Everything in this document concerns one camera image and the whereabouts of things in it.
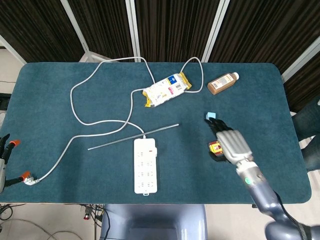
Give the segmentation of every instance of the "black curtain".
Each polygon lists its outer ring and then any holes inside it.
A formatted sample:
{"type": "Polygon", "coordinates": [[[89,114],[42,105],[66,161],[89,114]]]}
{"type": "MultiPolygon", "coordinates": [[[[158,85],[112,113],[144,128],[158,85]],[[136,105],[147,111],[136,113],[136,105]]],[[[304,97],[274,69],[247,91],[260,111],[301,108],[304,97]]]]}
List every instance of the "black curtain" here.
{"type": "Polygon", "coordinates": [[[283,73],[320,35],[319,13],[319,0],[231,0],[209,62],[267,62],[283,73]]]}
{"type": "Polygon", "coordinates": [[[202,58],[219,0],[136,0],[141,56],[149,62],[202,58]]]}
{"type": "Polygon", "coordinates": [[[111,59],[133,57],[125,0],[68,0],[89,50],[111,59]]]}
{"type": "Polygon", "coordinates": [[[320,52],[284,83],[284,89],[293,112],[320,95],[320,52]]]}
{"type": "Polygon", "coordinates": [[[27,62],[78,62],[84,54],[60,0],[0,0],[0,35],[27,62]]]}

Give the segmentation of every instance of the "table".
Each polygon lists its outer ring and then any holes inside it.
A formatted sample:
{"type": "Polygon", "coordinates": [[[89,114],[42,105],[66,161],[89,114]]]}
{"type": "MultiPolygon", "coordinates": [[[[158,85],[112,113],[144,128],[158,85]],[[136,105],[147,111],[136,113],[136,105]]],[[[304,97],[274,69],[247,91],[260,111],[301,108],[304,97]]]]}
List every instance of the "table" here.
{"type": "MultiPolygon", "coordinates": [[[[73,116],[70,89],[88,77],[97,63],[28,63],[20,71],[0,131],[11,133],[21,144],[12,151],[7,179],[29,170],[38,178],[54,165],[74,135],[117,129],[121,123],[83,126],[73,116]]],[[[178,73],[183,63],[151,62],[159,81],[178,73]]],[[[130,119],[145,131],[180,123],[181,126],[150,134],[158,150],[158,191],[150,196],[134,193],[133,140],[96,150],[87,148],[138,134],[127,126],[103,137],[78,138],[52,174],[34,186],[8,187],[0,202],[108,203],[108,204],[226,204],[252,203],[250,195],[229,163],[214,162],[208,143],[215,140],[204,122],[207,112],[239,130],[256,163],[284,203],[302,203],[311,197],[310,183],[286,101],[281,75],[270,63],[204,63],[200,93],[184,93],[155,108],[144,107],[146,98],[134,94],[130,119]],[[208,82],[237,72],[234,86],[212,95],[208,82]]],[[[192,88],[201,84],[198,63],[184,70],[192,88]]],[[[87,123],[125,120],[130,92],[152,80],[144,63],[104,63],[88,82],[73,92],[75,110],[87,123]]]]}

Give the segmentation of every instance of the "white power strip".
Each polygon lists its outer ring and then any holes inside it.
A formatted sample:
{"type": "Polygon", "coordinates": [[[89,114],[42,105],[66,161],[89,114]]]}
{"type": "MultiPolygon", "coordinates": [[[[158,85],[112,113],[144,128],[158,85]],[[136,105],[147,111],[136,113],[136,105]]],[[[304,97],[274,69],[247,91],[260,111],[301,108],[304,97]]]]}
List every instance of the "white power strip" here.
{"type": "Polygon", "coordinates": [[[134,192],[148,196],[157,192],[156,142],[153,138],[134,140],[134,192]]]}

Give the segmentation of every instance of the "small blue block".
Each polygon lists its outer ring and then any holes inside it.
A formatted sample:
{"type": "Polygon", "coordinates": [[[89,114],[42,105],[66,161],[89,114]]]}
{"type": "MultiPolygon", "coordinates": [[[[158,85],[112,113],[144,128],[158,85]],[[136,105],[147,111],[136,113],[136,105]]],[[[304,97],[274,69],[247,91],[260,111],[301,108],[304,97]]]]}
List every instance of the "small blue block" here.
{"type": "Polygon", "coordinates": [[[216,113],[215,112],[208,112],[205,116],[205,119],[209,120],[209,118],[216,118],[216,113]]]}

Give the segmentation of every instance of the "white bottle cap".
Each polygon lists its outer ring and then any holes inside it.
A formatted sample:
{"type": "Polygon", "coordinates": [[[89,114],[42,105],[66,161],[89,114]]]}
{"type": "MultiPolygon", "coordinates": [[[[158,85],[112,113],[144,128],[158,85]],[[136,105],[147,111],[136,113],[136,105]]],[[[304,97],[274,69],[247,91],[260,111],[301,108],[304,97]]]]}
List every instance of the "white bottle cap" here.
{"type": "Polygon", "coordinates": [[[237,72],[233,72],[232,74],[235,75],[235,80],[238,80],[239,79],[239,74],[237,72]]]}

